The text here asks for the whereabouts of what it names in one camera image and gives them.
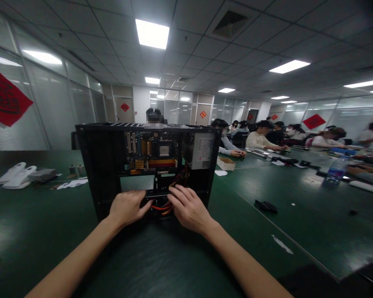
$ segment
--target paper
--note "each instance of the paper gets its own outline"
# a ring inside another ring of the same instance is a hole
[[[273,164],[276,164],[277,166],[284,166],[285,164],[281,161],[273,161]]]
[[[298,163],[295,163],[294,164],[296,167],[299,167],[299,168],[307,168],[306,166],[300,166]]]
[[[227,171],[222,171],[222,170],[215,170],[214,171],[218,176],[226,176],[228,174]]]
[[[76,186],[85,184],[87,182],[88,182],[88,179],[84,179],[84,180],[73,180],[73,181],[70,181],[68,183],[64,183],[64,184],[58,186],[57,190],[60,190],[60,189],[63,189],[63,188],[68,188],[68,187],[76,187]]]

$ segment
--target white box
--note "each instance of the white box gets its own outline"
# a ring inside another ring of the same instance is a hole
[[[223,171],[234,171],[235,163],[229,158],[217,157],[217,164]]]

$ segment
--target green table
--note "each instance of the green table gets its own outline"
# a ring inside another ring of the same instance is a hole
[[[299,150],[287,157],[311,161],[322,171],[333,162]],[[251,205],[256,199],[274,204],[278,214],[266,217],[335,279],[373,262],[373,193],[345,182],[334,187],[315,170],[288,166],[238,169],[220,179]]]
[[[11,166],[56,168],[82,163],[79,151],[0,152],[0,176]],[[220,177],[209,211],[271,274],[282,277],[312,261]],[[22,297],[97,225],[88,185],[63,190],[0,189],[0,298]],[[287,253],[272,238],[281,240]],[[123,230],[77,289],[83,297],[243,297],[214,249],[177,221]]]

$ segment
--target plastic bottle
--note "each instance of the plastic bottle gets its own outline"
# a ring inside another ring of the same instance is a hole
[[[326,180],[340,181],[343,179],[348,166],[348,159],[350,158],[350,156],[344,155],[335,160],[327,172]]]

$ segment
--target black computer case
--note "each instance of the black computer case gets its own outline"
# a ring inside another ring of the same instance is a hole
[[[143,204],[153,199],[153,207],[145,219],[173,217],[167,194],[169,186],[175,184],[193,189],[207,208],[220,130],[192,125],[97,123],[76,125],[76,131],[100,221],[122,192],[124,177],[152,178],[153,187],[147,189]],[[128,188],[130,181],[131,186],[144,189],[130,178]]]

